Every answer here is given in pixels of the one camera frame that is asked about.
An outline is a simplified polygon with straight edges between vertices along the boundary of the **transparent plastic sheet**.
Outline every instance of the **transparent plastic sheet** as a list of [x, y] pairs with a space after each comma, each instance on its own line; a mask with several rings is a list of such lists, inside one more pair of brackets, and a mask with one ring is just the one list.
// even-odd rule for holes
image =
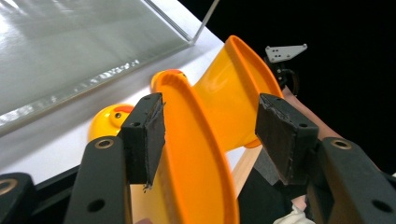
[[188, 48], [198, 33], [149, 0], [0, 0], [0, 135]]

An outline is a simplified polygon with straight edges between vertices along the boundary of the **metal bracket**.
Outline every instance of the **metal bracket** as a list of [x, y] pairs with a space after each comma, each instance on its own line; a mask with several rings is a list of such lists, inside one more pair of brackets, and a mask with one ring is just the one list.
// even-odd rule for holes
[[280, 63], [290, 60], [306, 50], [308, 46], [306, 44], [297, 46], [286, 46], [286, 47], [269, 47], [265, 48], [268, 59], [271, 63]]

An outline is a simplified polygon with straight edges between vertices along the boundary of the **white surface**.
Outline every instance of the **white surface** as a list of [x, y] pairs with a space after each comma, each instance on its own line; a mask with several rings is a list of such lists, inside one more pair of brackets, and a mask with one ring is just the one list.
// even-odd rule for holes
[[[176, 13], [192, 30], [198, 21], [178, 1], [167, 0], [171, 13]], [[0, 174], [23, 172], [35, 184], [79, 165], [92, 117], [102, 108], [117, 103], [135, 105], [149, 91], [151, 77], [164, 69], [183, 71], [195, 83], [216, 57], [223, 43], [206, 28], [195, 46], [164, 60], [143, 67], [127, 76], [90, 91], [46, 116], [0, 138]], [[229, 153], [234, 168], [243, 149]]]

